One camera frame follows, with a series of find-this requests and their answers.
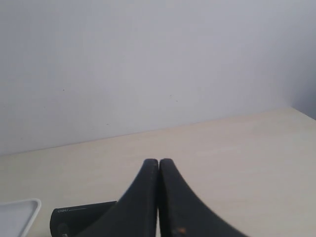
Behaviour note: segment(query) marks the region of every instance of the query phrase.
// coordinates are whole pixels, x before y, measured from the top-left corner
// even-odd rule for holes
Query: black plastic part
[[[116,201],[54,209],[50,217],[52,237],[72,237],[110,210]]]
[[[157,181],[158,161],[146,159],[116,205],[76,237],[154,237]]]
[[[158,186],[162,237],[246,237],[208,209],[171,159],[160,161]]]

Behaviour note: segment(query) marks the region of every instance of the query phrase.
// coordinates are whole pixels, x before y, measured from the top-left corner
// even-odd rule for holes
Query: black curved piece
[[[160,161],[158,187],[162,237],[246,237],[208,209],[171,159]]]
[[[76,237],[154,237],[158,161],[146,159],[115,206]]]

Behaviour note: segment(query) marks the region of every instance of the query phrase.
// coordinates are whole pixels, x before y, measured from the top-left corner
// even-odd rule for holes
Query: light wood tabletop
[[[49,237],[54,208],[119,199],[146,158],[250,237],[316,236],[316,121],[292,108],[3,156],[0,201],[39,198],[28,236]]]

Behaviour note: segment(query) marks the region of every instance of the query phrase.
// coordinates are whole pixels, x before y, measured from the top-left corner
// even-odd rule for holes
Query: white wall
[[[2,0],[0,155],[304,101],[315,12],[314,0]]]

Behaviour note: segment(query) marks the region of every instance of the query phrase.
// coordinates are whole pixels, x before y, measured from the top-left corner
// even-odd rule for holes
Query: white tray
[[[25,237],[40,207],[36,198],[0,203],[0,236]]]

